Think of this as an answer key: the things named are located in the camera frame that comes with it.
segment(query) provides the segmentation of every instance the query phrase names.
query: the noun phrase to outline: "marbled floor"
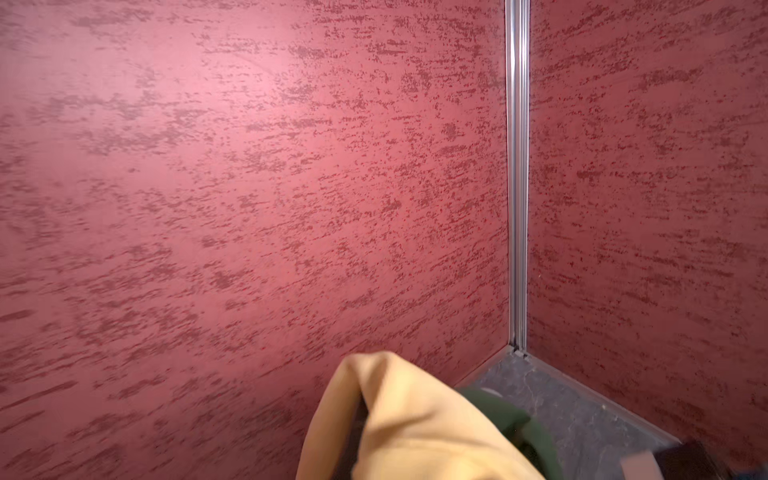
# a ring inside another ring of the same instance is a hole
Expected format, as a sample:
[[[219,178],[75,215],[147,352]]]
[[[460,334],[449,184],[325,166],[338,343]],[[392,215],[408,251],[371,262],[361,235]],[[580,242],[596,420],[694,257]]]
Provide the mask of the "marbled floor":
[[[512,353],[472,385],[495,390],[541,422],[566,480],[623,480],[622,457],[666,445]]]

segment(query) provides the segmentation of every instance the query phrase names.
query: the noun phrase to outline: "textured red wall panel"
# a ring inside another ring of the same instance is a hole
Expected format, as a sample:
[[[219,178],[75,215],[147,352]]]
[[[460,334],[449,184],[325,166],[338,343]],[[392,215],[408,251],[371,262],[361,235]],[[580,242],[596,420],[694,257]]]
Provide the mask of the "textured red wall panel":
[[[6,2],[0,477],[288,478],[507,339],[503,2]]]
[[[532,2],[531,351],[768,458],[768,4]]]

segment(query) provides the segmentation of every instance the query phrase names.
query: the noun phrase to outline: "red wall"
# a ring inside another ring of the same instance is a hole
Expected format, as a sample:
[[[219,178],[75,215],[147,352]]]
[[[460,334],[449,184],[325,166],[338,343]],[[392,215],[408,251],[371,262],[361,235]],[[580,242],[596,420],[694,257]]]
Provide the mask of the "red wall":
[[[346,353],[506,344],[503,2],[0,22],[0,477],[289,478]]]
[[[532,2],[530,348],[768,459],[768,4]]]

